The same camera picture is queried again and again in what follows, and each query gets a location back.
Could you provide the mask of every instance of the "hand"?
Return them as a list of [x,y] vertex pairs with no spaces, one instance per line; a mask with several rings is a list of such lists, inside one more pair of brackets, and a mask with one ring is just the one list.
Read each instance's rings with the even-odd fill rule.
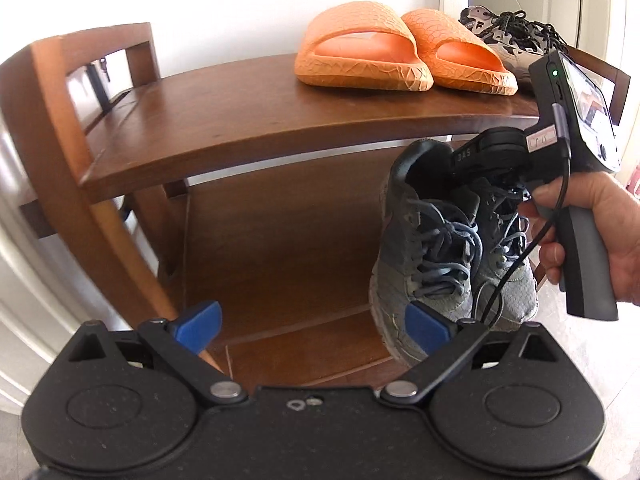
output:
[[[561,178],[533,192],[541,206],[553,208],[560,193]],[[574,173],[564,205],[593,210],[596,227],[607,252],[613,293],[618,301],[640,305],[640,202],[607,173]],[[531,234],[536,236],[545,219],[533,201],[523,202],[520,214],[531,220]],[[564,262],[564,247],[556,242],[555,228],[549,229],[540,242],[540,263],[549,281],[560,281],[559,267]]]

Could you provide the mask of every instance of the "screen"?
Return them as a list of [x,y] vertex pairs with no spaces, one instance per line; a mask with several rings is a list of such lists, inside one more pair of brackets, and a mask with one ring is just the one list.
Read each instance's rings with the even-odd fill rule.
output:
[[607,102],[582,70],[565,56],[561,59],[574,99],[582,140],[603,164],[615,171],[620,158]]

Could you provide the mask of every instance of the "orange slide sandal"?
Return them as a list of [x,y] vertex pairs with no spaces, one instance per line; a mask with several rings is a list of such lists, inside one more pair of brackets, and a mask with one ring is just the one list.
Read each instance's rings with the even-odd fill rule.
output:
[[518,91],[515,76],[497,54],[462,23],[434,9],[412,10],[402,20],[437,85],[501,95]]
[[350,2],[318,14],[306,29],[295,73],[316,86],[425,91],[433,85],[407,26],[391,7],[376,2]]

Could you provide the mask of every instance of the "gray sneaker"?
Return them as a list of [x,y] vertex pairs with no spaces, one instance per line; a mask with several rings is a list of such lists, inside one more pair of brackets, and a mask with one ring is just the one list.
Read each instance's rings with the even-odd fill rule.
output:
[[[527,245],[529,220],[518,215],[518,204],[524,199],[524,189],[502,189],[492,186],[485,178],[478,178],[470,189],[480,197],[478,232],[484,248],[478,272],[472,280],[476,304],[474,315],[480,319],[495,287],[522,254]],[[516,330],[538,311],[536,281],[526,259],[511,275],[501,291],[503,311],[496,330]],[[489,323],[497,312],[499,301],[491,307],[486,318]]]
[[389,352],[410,366],[446,340],[441,316],[458,320],[472,309],[471,277],[482,256],[479,198],[452,189],[451,152],[435,140],[413,142],[381,195],[384,228],[369,301]]
[[525,17],[523,10],[498,15],[483,6],[470,6],[460,13],[460,23],[498,55],[518,82],[530,81],[529,65],[545,54],[532,36],[537,29],[529,28]]

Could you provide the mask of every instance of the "black cable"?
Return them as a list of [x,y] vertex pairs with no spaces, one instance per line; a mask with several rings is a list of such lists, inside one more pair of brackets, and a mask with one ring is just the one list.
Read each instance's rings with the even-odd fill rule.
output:
[[[491,306],[494,304],[494,301],[498,298],[498,295],[501,293],[505,283],[507,283],[507,281],[509,280],[511,275],[516,271],[518,266],[522,264],[525,258],[527,258],[531,254],[531,251],[533,251],[536,245],[540,243],[540,240],[542,240],[542,238],[546,235],[549,229],[551,229],[551,226],[556,222],[556,219],[558,218],[558,213],[562,209],[562,204],[564,203],[566,190],[569,187],[570,174],[571,174],[571,161],[569,160],[569,158],[565,158],[564,167],[562,168],[562,186],[560,187],[560,194],[558,195],[558,200],[556,201],[556,205],[554,206],[554,209],[551,212],[551,215],[546,220],[546,223],[544,224],[542,229],[540,229],[540,232],[536,235],[536,237],[533,238],[533,240],[527,246],[527,248],[524,249],[524,251],[522,251],[522,254],[518,257],[518,259],[515,260],[511,264],[511,267],[507,270],[507,272],[504,273],[504,276],[498,283],[498,286],[495,288],[494,293],[491,295],[491,298],[489,298],[489,301],[484,308],[484,312],[482,313],[480,322],[484,323],[486,321],[486,318],[489,316],[489,312],[491,311]],[[495,313],[494,318],[491,320],[491,323],[489,323],[489,328],[492,328],[498,322],[498,320],[500,319],[500,316],[502,315],[503,309],[504,309],[503,302],[500,302],[500,305],[498,306],[498,310]]]

